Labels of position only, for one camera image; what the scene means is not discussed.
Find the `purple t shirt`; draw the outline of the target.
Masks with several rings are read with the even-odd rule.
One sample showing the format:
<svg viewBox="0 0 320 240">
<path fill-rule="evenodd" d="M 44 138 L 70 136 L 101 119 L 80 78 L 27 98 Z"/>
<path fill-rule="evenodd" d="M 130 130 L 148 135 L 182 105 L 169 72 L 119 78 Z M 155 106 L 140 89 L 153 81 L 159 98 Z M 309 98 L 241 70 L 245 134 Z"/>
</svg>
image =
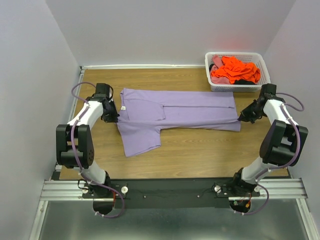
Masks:
<svg viewBox="0 0 320 240">
<path fill-rule="evenodd" d="M 126 157 L 159 148 L 164 129 L 241 130 L 232 92 L 124 88 L 120 99 L 117 128 Z"/>
</svg>

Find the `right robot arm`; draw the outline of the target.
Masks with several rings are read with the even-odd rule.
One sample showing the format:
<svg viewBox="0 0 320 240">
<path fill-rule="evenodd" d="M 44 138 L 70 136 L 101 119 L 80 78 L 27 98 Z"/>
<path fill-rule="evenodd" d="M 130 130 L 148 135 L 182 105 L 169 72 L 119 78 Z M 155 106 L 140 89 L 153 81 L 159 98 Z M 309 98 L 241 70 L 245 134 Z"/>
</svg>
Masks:
<svg viewBox="0 0 320 240">
<path fill-rule="evenodd" d="M 264 84 L 258 99 L 241 111 L 238 118 L 241 122 L 254 123 L 267 117 L 271 126 L 260 145 L 258 158 L 234 174 L 228 190 L 236 196 L 252 193 L 270 172 L 294 166 L 299 160 L 309 130 L 293 120 L 287 110 L 289 104 L 281 96 L 276 85 Z"/>
</svg>

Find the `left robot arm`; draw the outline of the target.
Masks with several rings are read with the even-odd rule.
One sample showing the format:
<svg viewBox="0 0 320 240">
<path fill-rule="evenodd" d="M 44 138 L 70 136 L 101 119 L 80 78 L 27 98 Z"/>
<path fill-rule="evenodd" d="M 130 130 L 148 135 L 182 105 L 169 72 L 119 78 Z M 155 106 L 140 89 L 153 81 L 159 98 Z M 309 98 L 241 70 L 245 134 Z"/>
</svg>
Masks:
<svg viewBox="0 0 320 240">
<path fill-rule="evenodd" d="M 119 114 L 113 100 L 114 90 L 106 83 L 91 84 L 95 88 L 92 96 L 81 98 L 74 91 L 82 83 L 71 89 L 71 94 L 83 101 L 80 112 L 68 123 L 56 127 L 56 161 L 68 169 L 76 169 L 86 181 L 89 189 L 99 197 L 113 193 L 121 194 L 112 188 L 109 174 L 95 161 L 95 150 L 91 130 L 97 120 L 117 123 Z"/>
</svg>

